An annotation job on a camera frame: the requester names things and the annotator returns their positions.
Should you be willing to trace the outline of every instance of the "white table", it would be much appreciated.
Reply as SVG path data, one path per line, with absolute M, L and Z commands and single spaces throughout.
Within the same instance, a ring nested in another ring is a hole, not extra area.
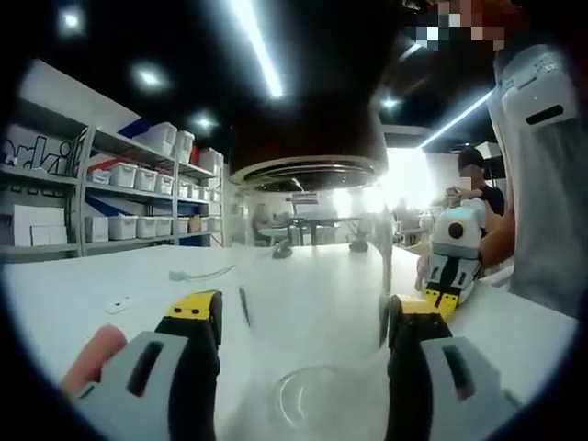
M 417 258 L 394 250 L 394 293 L 415 294 Z M 209 281 L 168 277 L 170 270 L 197 275 L 233 264 L 237 268 Z M 100 325 L 111 322 L 131 339 L 153 329 L 173 301 L 215 288 L 224 293 L 215 411 L 219 440 L 270 439 L 264 432 L 268 385 L 295 368 L 319 364 L 361 372 L 364 395 L 354 412 L 370 427 L 363 439 L 383 438 L 389 353 L 374 344 L 382 267 L 373 248 L 353 254 L 346 244 L 294 247 L 288 259 L 273 260 L 267 249 L 163 245 L 6 266 L 6 277 L 17 324 L 53 382 Z M 250 301 L 251 332 L 238 297 L 242 283 Z M 118 302 L 122 311 L 112 314 Z M 529 402 L 557 365 L 575 325 L 573 319 L 480 283 L 450 327 L 502 371 L 503 385 L 516 398 Z

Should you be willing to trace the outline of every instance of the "dark hair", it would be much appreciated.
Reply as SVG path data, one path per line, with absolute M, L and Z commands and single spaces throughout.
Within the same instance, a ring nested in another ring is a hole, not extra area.
M 458 170 L 461 171 L 468 165 L 476 165 L 479 168 L 484 168 L 484 158 L 480 151 L 476 149 L 467 149 L 459 154 Z

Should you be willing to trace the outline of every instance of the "clear glass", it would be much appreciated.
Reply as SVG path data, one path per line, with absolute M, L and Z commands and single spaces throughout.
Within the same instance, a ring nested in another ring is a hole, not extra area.
M 240 439 L 384 438 L 380 303 L 392 221 L 383 196 L 377 185 L 239 189 L 232 246 L 254 359 Z

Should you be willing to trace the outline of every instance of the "metal shelving unit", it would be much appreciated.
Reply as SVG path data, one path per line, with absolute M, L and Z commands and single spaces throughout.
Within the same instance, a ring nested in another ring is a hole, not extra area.
M 89 182 L 86 180 L 87 167 L 92 150 L 97 150 L 157 171 L 164 171 L 174 177 L 175 183 L 179 182 L 180 177 L 187 177 L 198 181 L 201 185 L 206 185 L 208 179 L 221 179 L 221 177 L 193 164 L 182 164 L 176 158 L 165 156 L 134 140 L 65 117 L 49 107 L 33 103 L 24 98 L 20 99 L 18 109 L 15 112 L 14 122 L 39 133 L 70 141 L 73 145 L 73 150 L 68 157 L 68 163 L 65 167 L 67 175 L 51 175 L 42 170 L 28 170 L 10 165 L 0 165 L 0 181 L 2 182 L 32 182 L 39 187 L 63 188 L 65 195 L 66 227 L 70 243 L 66 245 L 37 247 L 0 246 L 0 253 L 8 256 L 27 256 L 37 254 L 82 256 L 87 255 L 90 250 L 117 249 L 120 247 L 138 246 L 147 243 L 172 242 L 178 245 L 180 239 L 213 235 L 216 233 L 222 235 L 222 231 L 189 232 L 187 234 L 172 234 L 170 236 L 160 236 L 148 239 L 87 243 L 85 241 L 84 222 L 86 194 L 110 195 L 139 202 L 147 207 L 150 207 L 153 203 L 157 202 L 171 203 L 174 225 L 178 218 L 178 205 L 180 204 L 198 204 L 204 207 L 211 204 L 219 204 L 219 202 L 180 198 L 177 195 L 178 185 L 174 185 L 174 192 L 172 195 L 163 195 L 135 188 L 116 187 Z

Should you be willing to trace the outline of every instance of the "black robot eye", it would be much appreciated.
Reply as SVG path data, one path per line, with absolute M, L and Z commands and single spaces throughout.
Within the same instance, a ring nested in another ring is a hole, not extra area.
M 451 236 L 453 239 L 459 239 L 461 236 L 463 236 L 463 225 L 457 222 L 453 222 L 451 225 L 449 225 L 448 232 L 449 236 Z

